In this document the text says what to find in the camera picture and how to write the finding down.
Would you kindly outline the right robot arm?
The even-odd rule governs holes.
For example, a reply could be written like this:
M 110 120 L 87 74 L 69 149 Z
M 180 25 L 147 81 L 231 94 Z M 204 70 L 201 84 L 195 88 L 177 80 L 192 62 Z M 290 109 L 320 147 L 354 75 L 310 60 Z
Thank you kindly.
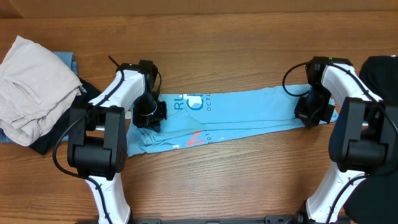
M 292 223 L 349 223 L 339 212 L 356 187 L 391 163 L 397 144 L 397 106 L 385 103 L 358 78 L 344 58 L 314 57 L 303 63 L 310 89 L 298 95 L 295 117 L 306 128 L 340 113 L 328 143 L 331 165 Z

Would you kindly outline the light blue printed t-shirt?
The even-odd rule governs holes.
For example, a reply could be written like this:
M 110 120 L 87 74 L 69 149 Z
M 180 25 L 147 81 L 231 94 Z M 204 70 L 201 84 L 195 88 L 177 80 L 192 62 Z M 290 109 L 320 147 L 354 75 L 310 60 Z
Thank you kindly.
M 160 131 L 130 125 L 129 156 L 230 141 L 302 128 L 296 97 L 281 86 L 230 93 L 163 94 L 167 117 Z

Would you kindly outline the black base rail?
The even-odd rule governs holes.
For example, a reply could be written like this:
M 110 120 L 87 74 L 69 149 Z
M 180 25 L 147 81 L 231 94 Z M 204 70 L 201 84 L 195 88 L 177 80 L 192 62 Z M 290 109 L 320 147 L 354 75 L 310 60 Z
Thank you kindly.
M 191 219 L 191 220 L 161 220 L 158 218 L 136 219 L 131 218 L 127 224 L 294 224 L 315 223 L 305 221 L 303 217 L 295 215 L 267 215 L 264 218 L 230 218 L 230 219 Z

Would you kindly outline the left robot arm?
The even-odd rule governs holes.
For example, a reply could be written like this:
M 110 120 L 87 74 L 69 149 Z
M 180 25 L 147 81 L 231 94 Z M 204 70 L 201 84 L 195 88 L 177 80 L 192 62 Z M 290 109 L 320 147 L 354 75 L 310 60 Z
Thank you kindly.
M 98 223 L 132 223 L 121 171 L 127 160 L 125 115 L 137 128 L 160 131 L 167 106 L 160 101 L 160 73 L 150 60 L 116 66 L 112 83 L 96 98 L 72 106 L 67 161 L 90 186 Z

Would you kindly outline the blue folded garment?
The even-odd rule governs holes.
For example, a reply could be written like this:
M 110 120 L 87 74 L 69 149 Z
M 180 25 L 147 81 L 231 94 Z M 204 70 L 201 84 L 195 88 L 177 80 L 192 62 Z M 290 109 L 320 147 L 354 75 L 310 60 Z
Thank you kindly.
M 75 61 L 75 54 L 73 52 L 53 52 L 56 56 L 58 56 L 65 64 L 69 67 L 69 69 L 78 76 L 78 65 Z M 1 143 L 6 144 L 15 144 L 15 142 L 6 136 L 5 132 L 1 129 Z

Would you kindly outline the black t-shirt right pile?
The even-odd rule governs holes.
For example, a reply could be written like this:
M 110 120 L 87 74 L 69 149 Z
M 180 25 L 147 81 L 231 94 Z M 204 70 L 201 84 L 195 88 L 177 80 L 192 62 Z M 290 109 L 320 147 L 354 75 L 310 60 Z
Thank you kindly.
M 369 57 L 364 62 L 359 77 L 384 101 L 397 103 L 397 57 Z M 362 181 L 344 208 L 356 223 L 397 223 L 397 172 Z

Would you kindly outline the black folded garment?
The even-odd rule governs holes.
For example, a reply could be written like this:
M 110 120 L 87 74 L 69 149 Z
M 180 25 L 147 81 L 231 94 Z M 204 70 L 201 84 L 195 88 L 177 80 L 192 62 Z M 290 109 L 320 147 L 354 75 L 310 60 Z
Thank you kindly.
M 82 91 L 81 95 L 75 97 L 72 105 L 87 103 L 101 94 L 99 89 L 89 82 L 82 78 L 80 78 L 80 81 L 85 90 Z M 59 138 L 62 136 L 63 132 L 68 128 L 69 119 L 70 109 L 67 109 L 66 112 L 64 112 L 64 114 L 62 114 L 62 116 L 55 123 L 53 128 L 46 135 L 39 137 L 38 140 L 32 143 L 29 147 L 35 152 L 45 155 L 52 147 L 54 147 Z

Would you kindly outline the beige folded garment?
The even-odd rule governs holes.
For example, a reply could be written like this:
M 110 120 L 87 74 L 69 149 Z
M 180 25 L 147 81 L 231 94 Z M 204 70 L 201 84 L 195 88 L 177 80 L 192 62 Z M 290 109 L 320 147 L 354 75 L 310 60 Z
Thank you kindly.
M 46 135 L 84 91 L 52 51 L 17 36 L 1 62 L 1 129 L 21 146 Z

